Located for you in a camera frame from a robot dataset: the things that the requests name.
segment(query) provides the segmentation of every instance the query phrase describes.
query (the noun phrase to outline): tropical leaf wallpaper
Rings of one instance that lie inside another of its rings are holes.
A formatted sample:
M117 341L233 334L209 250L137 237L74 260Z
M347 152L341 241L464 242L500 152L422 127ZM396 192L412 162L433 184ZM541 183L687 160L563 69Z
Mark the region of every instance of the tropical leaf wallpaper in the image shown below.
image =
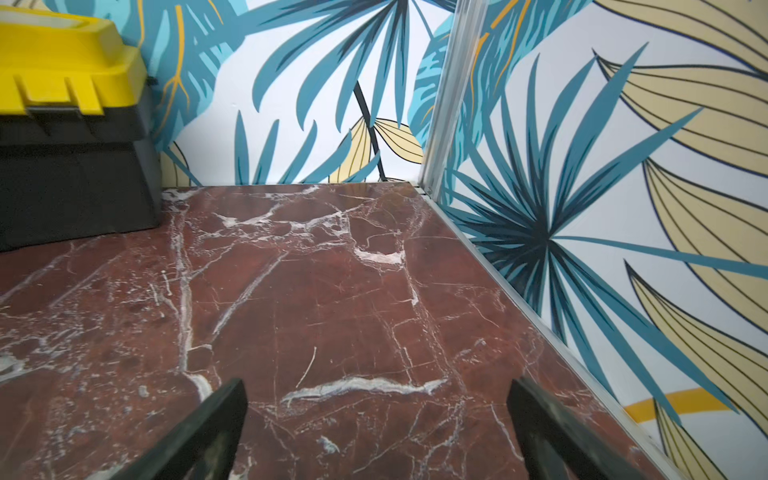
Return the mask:
M166 185L415 180L455 0L112 19ZM488 0L439 205L692 480L768 471L768 2Z
M765 2L491 2L437 199L693 480L768 471L767 62Z
M164 185L416 180L419 63L455 0L20 0L147 64ZM436 90L439 77L433 78Z

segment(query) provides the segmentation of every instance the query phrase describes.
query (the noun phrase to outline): marble tile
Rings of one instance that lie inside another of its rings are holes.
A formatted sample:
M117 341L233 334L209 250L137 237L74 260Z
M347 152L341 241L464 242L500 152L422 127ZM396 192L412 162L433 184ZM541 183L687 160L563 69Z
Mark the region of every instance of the marble tile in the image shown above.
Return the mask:
M660 477L409 184L164 199L0 255L0 477L106 478L238 376L238 478L527 478L522 375Z

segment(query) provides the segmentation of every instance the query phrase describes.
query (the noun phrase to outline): beige leaf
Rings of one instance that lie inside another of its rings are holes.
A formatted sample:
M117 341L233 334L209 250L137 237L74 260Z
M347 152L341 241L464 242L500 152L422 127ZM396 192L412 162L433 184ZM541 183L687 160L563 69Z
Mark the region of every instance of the beige leaf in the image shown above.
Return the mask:
M422 146L413 136L408 125L400 124L398 127L396 121L377 118L374 126L398 157L414 164L421 164L424 161Z
M691 480L726 480L725 475L704 453L696 440L654 401L664 452Z
M620 65L599 59L607 78ZM621 94L659 130L704 109L674 139L727 164L768 175L768 81L717 67L635 67Z
M371 161L371 135L362 117L352 127L352 146L339 170L328 177L328 183L340 184Z
M768 71L768 2L595 0L633 20L674 31Z
M687 182L653 161L645 163L645 178L677 250L768 265L768 211ZM690 268L725 303L768 331L768 280L701 265Z
M179 146L176 145L176 142L170 144L170 151L174 153L176 158L183 163L186 168L189 168L187 159L184 157L184 154L181 153L181 150L179 150ZM176 166L176 164L174 164L174 161L171 160L170 156L165 152L160 153L160 169L163 174L163 188L191 186L192 183L190 182L190 178Z
M768 357L694 318L628 268L650 320L739 409L768 432Z

